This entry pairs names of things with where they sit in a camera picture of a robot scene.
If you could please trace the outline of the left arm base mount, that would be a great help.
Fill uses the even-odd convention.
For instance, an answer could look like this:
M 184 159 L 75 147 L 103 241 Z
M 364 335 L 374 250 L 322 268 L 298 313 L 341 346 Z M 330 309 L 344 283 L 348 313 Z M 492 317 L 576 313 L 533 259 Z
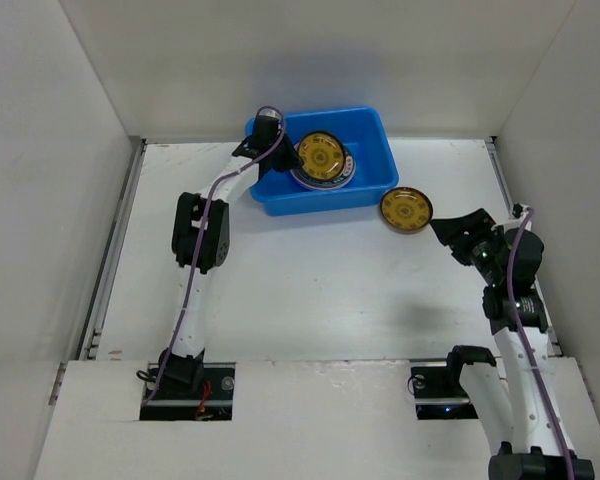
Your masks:
M 146 380 L 139 411 L 140 421 L 231 421 L 235 390 L 236 365 L 231 363 L 207 363 L 196 390 L 166 375 L 162 377 L 158 391 L 153 395 L 158 365 L 151 365 L 147 372 L 137 372 Z

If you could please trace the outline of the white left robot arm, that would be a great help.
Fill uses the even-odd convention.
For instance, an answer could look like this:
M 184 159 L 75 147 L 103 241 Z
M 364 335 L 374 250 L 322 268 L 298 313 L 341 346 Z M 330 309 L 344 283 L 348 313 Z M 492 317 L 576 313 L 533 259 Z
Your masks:
M 201 191 L 184 192 L 178 198 L 171 248 L 184 281 L 171 338 L 160 354 L 157 372 L 147 380 L 154 385 L 149 399 L 164 384 L 186 396 L 203 388 L 208 292 L 228 256 L 230 205 L 269 171 L 287 172 L 301 164 L 286 133 L 284 115 L 265 106 L 219 176 Z

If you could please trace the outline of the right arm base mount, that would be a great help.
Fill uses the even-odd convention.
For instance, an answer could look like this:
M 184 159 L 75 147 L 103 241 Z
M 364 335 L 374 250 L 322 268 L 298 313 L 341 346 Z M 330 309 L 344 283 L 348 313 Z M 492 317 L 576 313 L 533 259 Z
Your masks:
M 445 360 L 410 363 L 407 389 L 418 420 L 473 420 L 476 410 L 466 392 L 449 379 Z

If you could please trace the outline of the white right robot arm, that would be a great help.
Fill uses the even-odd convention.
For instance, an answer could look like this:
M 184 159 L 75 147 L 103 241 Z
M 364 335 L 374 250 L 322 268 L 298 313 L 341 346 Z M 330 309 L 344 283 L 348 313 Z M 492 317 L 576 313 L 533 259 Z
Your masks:
M 515 205 L 498 224 L 483 209 L 430 225 L 453 258 L 484 279 L 482 308 L 499 350 L 458 345 L 443 381 L 468 395 L 487 438 L 491 479 L 592 479 L 560 416 L 550 366 L 549 322 L 536 287 L 544 244 L 531 231 L 534 211 Z

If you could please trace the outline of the yellow patterned plate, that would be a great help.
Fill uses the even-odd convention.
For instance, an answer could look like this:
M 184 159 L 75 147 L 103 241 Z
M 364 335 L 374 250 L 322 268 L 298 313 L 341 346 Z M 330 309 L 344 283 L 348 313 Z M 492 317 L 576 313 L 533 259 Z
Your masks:
M 305 135 L 298 143 L 297 153 L 302 160 L 301 171 L 312 180 L 333 180 L 345 167 L 344 145 L 328 132 Z
M 414 234 L 425 229 L 434 213 L 429 198 L 411 187 L 395 187 L 387 191 L 379 209 L 385 223 L 401 234 Z

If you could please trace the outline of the green rim plate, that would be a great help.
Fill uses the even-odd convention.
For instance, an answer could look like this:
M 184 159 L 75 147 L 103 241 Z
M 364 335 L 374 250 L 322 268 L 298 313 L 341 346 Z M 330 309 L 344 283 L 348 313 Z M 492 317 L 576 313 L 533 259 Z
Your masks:
M 355 175 L 355 171 L 356 171 L 356 164 L 355 164 L 354 157 L 350 150 L 345 149 L 344 168 L 343 168 L 342 172 L 338 176 L 336 176 L 342 181 L 341 187 L 338 189 L 344 188 L 353 179 L 353 177 Z

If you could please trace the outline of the pink plate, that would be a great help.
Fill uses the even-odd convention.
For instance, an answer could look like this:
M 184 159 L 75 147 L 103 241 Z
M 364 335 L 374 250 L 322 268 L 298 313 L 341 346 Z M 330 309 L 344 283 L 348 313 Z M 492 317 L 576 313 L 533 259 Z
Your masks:
M 300 170 L 292 170 L 291 176 L 301 187 L 307 190 L 314 191 L 330 191 L 336 190 L 341 187 L 342 181 L 336 177 L 332 180 L 321 180 L 312 178 L 305 173 L 302 173 Z

